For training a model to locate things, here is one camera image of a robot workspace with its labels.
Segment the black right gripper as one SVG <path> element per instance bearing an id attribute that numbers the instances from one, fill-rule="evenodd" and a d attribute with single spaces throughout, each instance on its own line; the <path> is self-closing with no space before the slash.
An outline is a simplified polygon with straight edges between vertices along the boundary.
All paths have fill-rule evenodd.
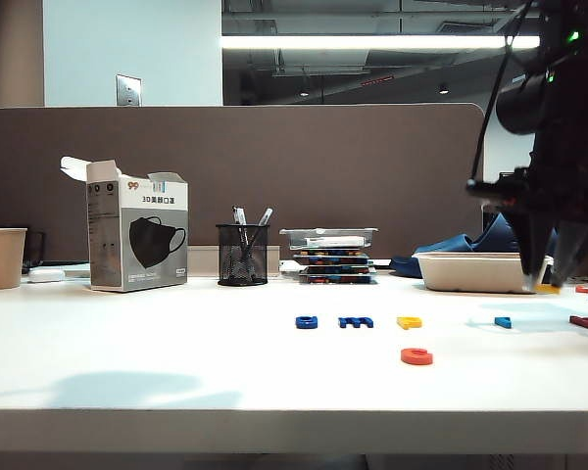
<path id="1" fill-rule="evenodd" d="M 538 178 L 520 166 L 494 182 L 471 178 L 465 188 L 485 211 L 506 216 L 518 244 L 524 290 L 533 290 L 542 279 L 555 222 L 574 220 L 560 222 L 551 284 L 560 288 L 588 256 L 588 174 L 549 170 Z"/>

